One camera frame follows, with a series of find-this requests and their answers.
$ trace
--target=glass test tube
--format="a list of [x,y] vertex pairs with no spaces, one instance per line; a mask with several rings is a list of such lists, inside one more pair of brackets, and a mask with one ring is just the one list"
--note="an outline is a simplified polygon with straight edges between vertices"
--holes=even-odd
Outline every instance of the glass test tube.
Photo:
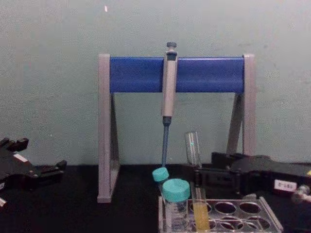
[[202,187],[202,177],[200,173],[195,173],[194,182],[191,182],[191,196],[193,204],[193,214],[196,229],[198,232],[209,230],[208,208],[206,202],[205,189]]
[[187,160],[193,166],[202,167],[197,131],[185,133]]

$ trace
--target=yellow liquid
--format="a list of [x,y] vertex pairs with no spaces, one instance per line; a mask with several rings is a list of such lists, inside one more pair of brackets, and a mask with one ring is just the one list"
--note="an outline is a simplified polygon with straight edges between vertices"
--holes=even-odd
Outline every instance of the yellow liquid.
[[207,205],[204,202],[194,203],[193,212],[197,231],[209,230]]

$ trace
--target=teal screw cap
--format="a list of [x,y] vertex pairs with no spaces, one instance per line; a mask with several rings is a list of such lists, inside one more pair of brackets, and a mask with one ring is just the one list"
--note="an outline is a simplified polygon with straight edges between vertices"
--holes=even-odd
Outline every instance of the teal screw cap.
[[169,177],[169,172],[166,167],[160,167],[152,172],[155,182],[166,180]]
[[170,179],[164,182],[163,197],[170,202],[185,201],[190,197],[190,185],[181,179]]

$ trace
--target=white label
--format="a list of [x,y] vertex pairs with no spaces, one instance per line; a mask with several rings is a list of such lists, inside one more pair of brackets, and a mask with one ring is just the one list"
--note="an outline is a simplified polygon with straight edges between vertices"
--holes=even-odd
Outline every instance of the white label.
[[283,191],[287,191],[287,192],[294,192],[297,189],[297,183],[289,182],[289,181],[275,180],[274,181],[274,189],[283,190]]
[[27,159],[25,159],[25,158],[24,158],[23,156],[21,156],[20,154],[15,154],[14,157],[17,158],[17,159],[19,159],[20,161],[22,161],[22,162],[24,162],[24,163],[28,161]]

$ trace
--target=black countertop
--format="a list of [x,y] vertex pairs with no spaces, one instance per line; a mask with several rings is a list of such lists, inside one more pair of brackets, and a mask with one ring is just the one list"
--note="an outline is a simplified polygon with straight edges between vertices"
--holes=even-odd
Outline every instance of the black countertop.
[[[1,233],[158,232],[158,195],[151,173],[158,165],[122,166],[111,204],[98,204],[98,167],[68,166],[61,183],[33,192],[7,190],[0,209]],[[178,166],[169,166],[178,177]],[[311,232],[311,204],[259,193],[269,203],[285,232]],[[217,191],[213,197],[219,198]]]

